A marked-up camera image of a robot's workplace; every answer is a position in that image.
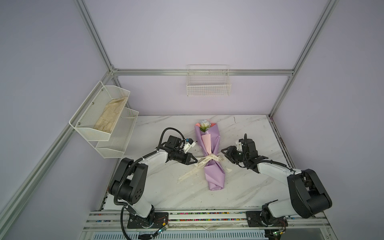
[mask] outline marble surface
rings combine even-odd
[[[139,116],[124,156],[138,159],[152,152],[167,127],[174,127],[185,137],[196,140],[194,124],[203,119],[218,124],[220,149],[234,145],[247,133],[255,142],[259,155],[287,164],[266,115]],[[177,132],[168,130],[163,142],[169,135],[180,137]],[[197,159],[203,157],[198,145],[189,152]],[[288,188],[277,180],[240,168],[222,153],[218,156],[223,157],[222,166],[232,170],[225,175],[224,189],[210,191],[203,169],[178,182],[177,179],[194,165],[169,161],[148,167],[143,196],[158,210],[257,209],[267,202],[289,197]],[[121,207],[114,205],[113,197],[109,195],[104,209],[120,210]]]

